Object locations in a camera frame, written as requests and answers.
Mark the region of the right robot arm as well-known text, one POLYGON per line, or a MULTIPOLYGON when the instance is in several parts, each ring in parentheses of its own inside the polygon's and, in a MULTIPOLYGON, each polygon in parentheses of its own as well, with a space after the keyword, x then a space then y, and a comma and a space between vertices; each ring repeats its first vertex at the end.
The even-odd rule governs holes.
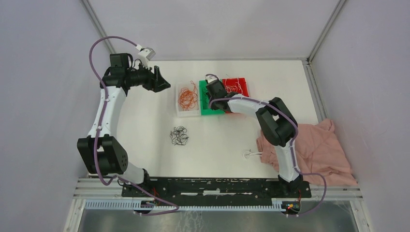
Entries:
POLYGON ((209 107, 229 113, 240 113, 258 120, 264 138, 274 147, 279 163, 279 191, 292 197, 303 182, 295 158, 294 141, 298 125, 282 99, 256 100, 236 92, 227 92, 222 81, 206 80, 209 107))

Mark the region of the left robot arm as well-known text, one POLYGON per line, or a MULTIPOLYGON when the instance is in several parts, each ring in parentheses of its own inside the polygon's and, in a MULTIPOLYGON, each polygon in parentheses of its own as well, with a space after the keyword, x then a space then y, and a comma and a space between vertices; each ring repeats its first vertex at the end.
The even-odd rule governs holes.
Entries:
POLYGON ((90 174, 112 175, 134 183, 134 191, 142 197, 152 190, 149 175, 145 169, 131 164, 116 136, 120 111, 131 87, 160 92, 171 86, 158 66, 149 67, 154 55, 148 49, 141 50, 136 58, 128 53, 110 55, 110 67, 100 79, 101 96, 95 121, 88 135, 77 141, 77 149, 90 174))

